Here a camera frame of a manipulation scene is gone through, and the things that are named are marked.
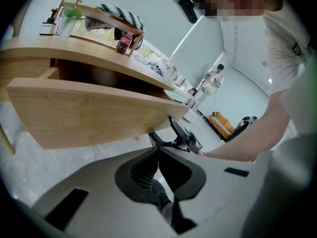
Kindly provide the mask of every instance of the black and white patterned cloth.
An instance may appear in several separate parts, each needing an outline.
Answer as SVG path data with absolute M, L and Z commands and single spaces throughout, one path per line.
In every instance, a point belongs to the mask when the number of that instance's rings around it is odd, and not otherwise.
M 144 30 L 144 26 L 142 21 L 140 20 L 139 16 L 132 14 L 131 12 L 121 9 L 119 7 L 113 6 L 111 4 L 101 4 L 100 6 L 97 6 L 96 9 L 102 10 L 106 13 L 111 14 L 112 16 L 115 16 L 121 20 L 124 20 L 126 22 L 128 22 L 129 24 L 131 24 L 132 26 L 140 29 L 140 30 Z M 111 29 L 113 28 L 113 26 L 110 26 L 109 24 L 106 24 L 102 21 L 93 19 L 93 18 L 88 18 L 86 17 L 85 20 L 85 27 L 87 31 L 91 31 L 93 29 Z M 126 33 L 115 28 L 114 29 L 114 39 L 115 40 L 121 40 L 122 36 L 125 35 Z M 134 42 L 136 41 L 136 39 L 138 38 L 139 35 L 134 35 L 132 42 L 129 46 L 129 48 L 132 48 Z M 136 50 L 139 49 L 141 47 L 141 44 L 143 42 L 143 37 L 141 38 L 141 40 L 139 41 L 138 46 L 136 47 Z

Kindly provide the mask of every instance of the person in white shirt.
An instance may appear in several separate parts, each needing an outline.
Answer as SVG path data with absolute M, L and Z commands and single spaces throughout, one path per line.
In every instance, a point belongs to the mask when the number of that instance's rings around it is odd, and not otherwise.
M 204 76 L 204 82 L 202 83 L 199 91 L 195 94 L 194 98 L 190 101 L 188 106 L 196 109 L 205 99 L 214 95 L 217 89 L 223 84 L 224 77 L 222 75 L 224 66 L 219 64 L 217 71 L 208 72 Z
M 254 160 L 283 137 L 289 115 L 281 96 L 293 86 L 300 64 L 314 52 L 311 38 L 286 0 L 192 0 L 207 17 L 263 16 L 272 86 L 264 115 L 229 143 L 202 155 L 237 161 Z

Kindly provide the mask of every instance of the wooden chair leg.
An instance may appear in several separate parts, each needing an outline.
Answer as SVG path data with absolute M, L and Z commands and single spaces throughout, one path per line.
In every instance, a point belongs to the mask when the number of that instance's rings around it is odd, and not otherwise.
M 11 143 L 9 142 L 8 138 L 6 137 L 1 124 L 0 124 L 0 141 L 4 145 L 4 147 L 8 150 L 9 153 L 11 154 L 15 153 L 15 150 L 13 146 L 11 145 Z

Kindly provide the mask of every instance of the glass vase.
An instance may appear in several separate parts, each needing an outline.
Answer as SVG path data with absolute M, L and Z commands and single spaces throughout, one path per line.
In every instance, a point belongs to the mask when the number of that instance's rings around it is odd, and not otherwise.
M 68 38 L 73 31 L 77 20 L 77 18 L 64 17 L 60 24 L 59 36 L 61 38 Z

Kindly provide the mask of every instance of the wooden table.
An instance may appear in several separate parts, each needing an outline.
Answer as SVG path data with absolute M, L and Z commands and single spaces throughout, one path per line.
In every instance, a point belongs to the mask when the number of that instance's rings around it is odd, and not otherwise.
M 111 78 L 98 85 L 94 71 Z M 0 50 L 0 101 L 11 101 L 45 149 L 100 144 L 169 126 L 188 107 L 145 65 L 98 44 L 58 36 L 15 37 Z

